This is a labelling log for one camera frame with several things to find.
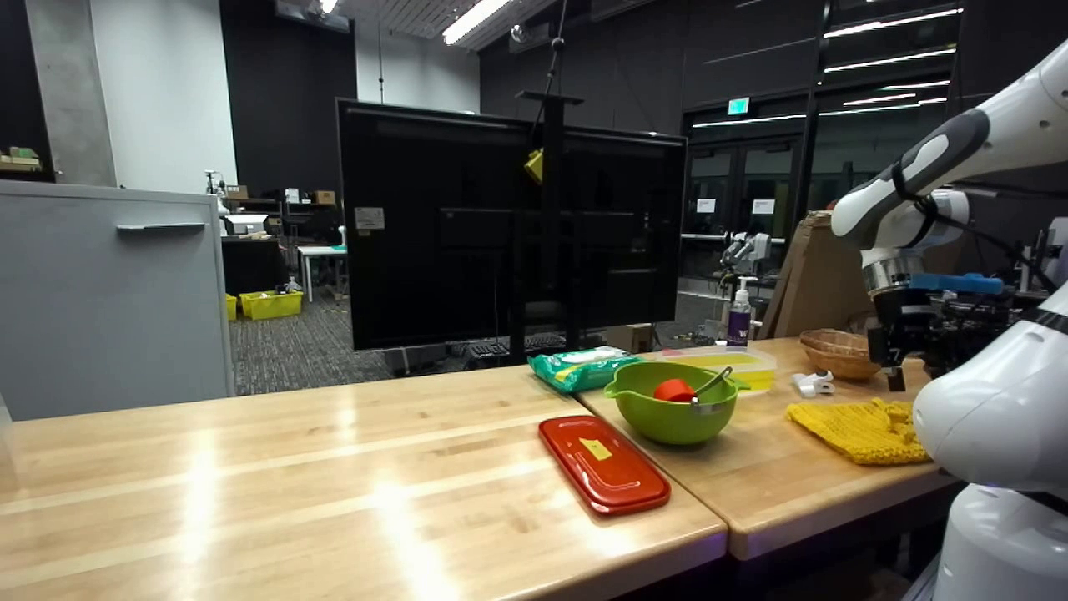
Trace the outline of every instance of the wooden table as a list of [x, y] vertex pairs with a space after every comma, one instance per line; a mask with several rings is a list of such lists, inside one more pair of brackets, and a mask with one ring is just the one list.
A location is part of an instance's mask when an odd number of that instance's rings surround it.
[[0, 599], [607, 599], [724, 558], [685, 489], [590, 519], [528, 369], [13, 429]]
[[[708, 449], [652, 444], [624, 424], [607, 393], [585, 393], [599, 418], [632, 433], [676, 484], [727, 521], [732, 558], [749, 560], [950, 484], [934, 463], [857, 469], [835, 455], [784, 411], [796, 400], [791, 373], [812, 372], [800, 344], [756, 342], [754, 351], [778, 361], [778, 385], [741, 396], [732, 424]], [[911, 361], [905, 376], [905, 393], [871, 382], [838, 385], [838, 396], [911, 396], [926, 382]]]

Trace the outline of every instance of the red tray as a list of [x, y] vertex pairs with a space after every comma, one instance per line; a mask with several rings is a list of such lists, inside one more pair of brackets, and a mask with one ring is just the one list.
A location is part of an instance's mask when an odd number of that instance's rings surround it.
[[538, 433], [595, 514], [667, 503], [670, 484], [662, 472], [599, 418], [551, 418], [538, 424]]

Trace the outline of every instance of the plastic container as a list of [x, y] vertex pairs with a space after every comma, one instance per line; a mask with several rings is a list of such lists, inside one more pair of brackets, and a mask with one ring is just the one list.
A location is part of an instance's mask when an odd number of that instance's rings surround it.
[[595, 514], [667, 503], [670, 484], [662, 472], [599, 418], [551, 418], [538, 424], [538, 433]]
[[709, 438], [718, 438], [738, 404], [735, 382], [721, 376], [718, 385], [699, 391], [699, 404], [681, 404], [654, 396], [654, 389], [667, 376], [681, 376], [697, 391], [715, 376], [715, 372], [667, 361], [632, 365], [613, 373], [607, 393], [618, 400], [624, 420], [647, 440], [708, 444]]
[[281, 321], [299, 315], [302, 294], [299, 291], [256, 291], [256, 294], [239, 294], [239, 315], [251, 321]]

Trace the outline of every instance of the black monitor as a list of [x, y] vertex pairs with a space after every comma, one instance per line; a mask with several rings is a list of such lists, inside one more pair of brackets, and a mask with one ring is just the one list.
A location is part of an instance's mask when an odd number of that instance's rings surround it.
[[575, 215], [576, 325], [670, 321], [685, 193], [681, 139], [566, 128], [561, 193], [563, 215]]
[[496, 336], [539, 302], [580, 329], [673, 315], [676, 139], [566, 129], [547, 211], [535, 123], [355, 100], [337, 118], [355, 348]]

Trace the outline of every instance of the lamp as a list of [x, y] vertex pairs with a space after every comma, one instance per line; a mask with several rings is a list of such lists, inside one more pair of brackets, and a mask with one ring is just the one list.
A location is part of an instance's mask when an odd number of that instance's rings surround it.
[[472, 27], [481, 27], [486, 17], [495, 17], [507, 0], [481, 0], [472, 4], [461, 20], [452, 20], [444, 29], [444, 43], [452, 48], [461, 37], [467, 37]]

